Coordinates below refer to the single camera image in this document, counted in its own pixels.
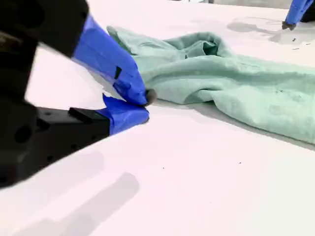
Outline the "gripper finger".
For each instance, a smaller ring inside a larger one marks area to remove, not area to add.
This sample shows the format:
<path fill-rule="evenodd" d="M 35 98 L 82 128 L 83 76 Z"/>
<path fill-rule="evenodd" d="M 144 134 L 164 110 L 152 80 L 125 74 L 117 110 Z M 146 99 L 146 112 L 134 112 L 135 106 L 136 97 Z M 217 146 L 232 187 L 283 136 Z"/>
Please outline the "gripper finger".
<path fill-rule="evenodd" d="M 102 98 L 105 108 L 99 110 L 39 108 L 36 156 L 65 157 L 149 120 L 145 107 L 106 95 Z"/>
<path fill-rule="evenodd" d="M 314 22 L 315 21 L 315 1 L 302 0 L 300 2 L 300 22 Z"/>
<path fill-rule="evenodd" d="M 84 0 L 40 0 L 40 41 L 99 74 L 127 102 L 147 106 L 157 94 L 146 88 L 132 56 L 94 20 Z"/>
<path fill-rule="evenodd" d="M 282 21 L 282 29 L 294 30 L 297 23 L 301 20 L 307 9 L 307 0 L 293 0 L 285 20 Z"/>

